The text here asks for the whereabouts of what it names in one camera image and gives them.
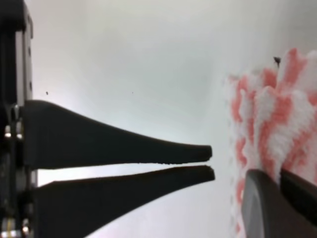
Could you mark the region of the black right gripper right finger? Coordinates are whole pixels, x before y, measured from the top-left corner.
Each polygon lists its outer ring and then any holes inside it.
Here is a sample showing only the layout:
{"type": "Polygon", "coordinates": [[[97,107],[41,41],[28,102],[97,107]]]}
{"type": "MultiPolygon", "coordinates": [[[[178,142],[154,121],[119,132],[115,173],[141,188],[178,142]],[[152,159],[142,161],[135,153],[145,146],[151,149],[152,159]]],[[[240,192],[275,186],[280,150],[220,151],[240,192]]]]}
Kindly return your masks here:
{"type": "Polygon", "coordinates": [[[291,206],[311,223],[317,222],[317,186],[286,170],[281,172],[280,188],[291,206]]]}

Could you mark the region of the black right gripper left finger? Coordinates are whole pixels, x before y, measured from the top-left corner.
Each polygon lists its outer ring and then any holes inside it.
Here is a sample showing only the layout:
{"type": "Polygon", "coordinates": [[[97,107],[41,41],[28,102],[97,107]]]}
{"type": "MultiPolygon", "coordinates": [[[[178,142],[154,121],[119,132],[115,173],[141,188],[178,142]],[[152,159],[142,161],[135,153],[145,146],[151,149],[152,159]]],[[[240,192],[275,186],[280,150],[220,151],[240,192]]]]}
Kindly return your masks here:
{"type": "Polygon", "coordinates": [[[315,238],[317,223],[298,213],[276,184],[260,170],[246,174],[242,218],[248,238],[315,238]]]}

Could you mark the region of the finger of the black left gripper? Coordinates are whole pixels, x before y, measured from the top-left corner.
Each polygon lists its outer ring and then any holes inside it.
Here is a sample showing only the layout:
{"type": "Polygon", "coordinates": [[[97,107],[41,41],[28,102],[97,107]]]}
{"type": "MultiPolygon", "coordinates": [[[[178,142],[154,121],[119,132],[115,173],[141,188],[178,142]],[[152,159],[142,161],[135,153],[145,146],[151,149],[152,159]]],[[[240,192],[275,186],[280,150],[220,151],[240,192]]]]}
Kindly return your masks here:
{"type": "Polygon", "coordinates": [[[115,164],[206,162],[209,145],[191,145],[132,133],[84,117],[46,101],[22,109],[24,161],[33,169],[115,164]]]}
{"type": "Polygon", "coordinates": [[[190,166],[51,182],[33,191],[34,237],[84,238],[153,200],[214,179],[211,167],[190,166]]]}

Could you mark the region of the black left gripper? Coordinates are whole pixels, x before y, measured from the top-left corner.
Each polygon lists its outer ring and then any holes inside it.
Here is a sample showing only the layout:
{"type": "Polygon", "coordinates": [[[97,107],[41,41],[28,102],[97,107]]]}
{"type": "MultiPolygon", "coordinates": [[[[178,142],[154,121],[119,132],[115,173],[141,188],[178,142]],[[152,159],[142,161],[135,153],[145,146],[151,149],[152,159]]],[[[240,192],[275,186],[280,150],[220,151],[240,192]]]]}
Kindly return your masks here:
{"type": "Polygon", "coordinates": [[[23,107],[33,98],[33,22],[24,0],[0,2],[0,236],[32,238],[30,192],[37,174],[23,161],[23,107]]]}

